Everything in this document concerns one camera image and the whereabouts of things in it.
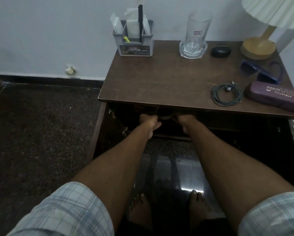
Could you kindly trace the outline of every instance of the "blue sunglasses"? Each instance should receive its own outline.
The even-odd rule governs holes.
[[[278,65],[279,66],[279,76],[278,78],[272,76],[272,74],[270,72],[268,72],[267,70],[263,69],[262,67],[251,63],[247,60],[243,60],[240,66],[240,69],[248,75],[252,75],[255,74],[256,72],[259,71],[259,74],[257,75],[257,81],[259,82],[265,82],[265,83],[270,83],[270,84],[280,84],[281,80],[282,80],[282,76],[283,76],[283,68],[281,66],[280,63],[278,63],[277,61],[273,61],[269,64],[270,68],[272,68],[274,65]]]

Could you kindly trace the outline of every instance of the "lamp stand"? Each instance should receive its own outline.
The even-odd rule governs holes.
[[[250,59],[267,59],[276,49],[275,43],[268,38],[275,31],[275,26],[268,26],[261,36],[247,38],[241,45],[241,52]]]

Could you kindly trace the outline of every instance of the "person's left hand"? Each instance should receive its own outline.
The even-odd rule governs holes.
[[[153,131],[161,126],[161,122],[158,122],[157,115],[149,116],[147,114],[141,114],[139,116],[139,123],[140,124],[144,123],[144,124],[146,124],[146,126],[149,127],[149,131],[148,131],[148,138],[149,139],[151,139]]]

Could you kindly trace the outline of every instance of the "plaid sleeve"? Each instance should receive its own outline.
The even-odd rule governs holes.
[[[251,209],[238,235],[294,235],[294,192],[275,195]]]
[[[69,182],[24,216],[8,236],[114,235],[110,215],[86,186]]]

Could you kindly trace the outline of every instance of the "bare foot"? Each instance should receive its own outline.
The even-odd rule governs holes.
[[[211,208],[201,193],[193,190],[189,195],[189,222],[191,232],[197,228],[204,219],[214,219],[211,214]]]
[[[151,210],[144,194],[137,195],[129,207],[129,221],[152,231]]]

